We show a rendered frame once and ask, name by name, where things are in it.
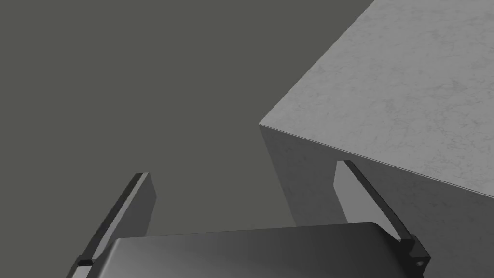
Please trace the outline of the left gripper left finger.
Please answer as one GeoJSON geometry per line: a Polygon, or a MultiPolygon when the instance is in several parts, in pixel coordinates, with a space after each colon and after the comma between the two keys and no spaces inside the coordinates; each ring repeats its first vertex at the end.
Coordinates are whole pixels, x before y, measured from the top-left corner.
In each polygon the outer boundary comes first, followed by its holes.
{"type": "Polygon", "coordinates": [[[104,264],[114,242],[146,235],[156,203],[149,172],[135,174],[69,271],[69,278],[91,278],[104,264]]]}

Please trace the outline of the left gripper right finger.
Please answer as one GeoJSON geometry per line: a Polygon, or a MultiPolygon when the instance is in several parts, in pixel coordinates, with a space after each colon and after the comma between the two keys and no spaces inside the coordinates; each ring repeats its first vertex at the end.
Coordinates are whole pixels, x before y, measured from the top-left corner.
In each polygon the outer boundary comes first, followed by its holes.
{"type": "Polygon", "coordinates": [[[372,223],[406,276],[423,276],[431,256],[350,160],[337,161],[334,191],[348,223],[372,223]]]}

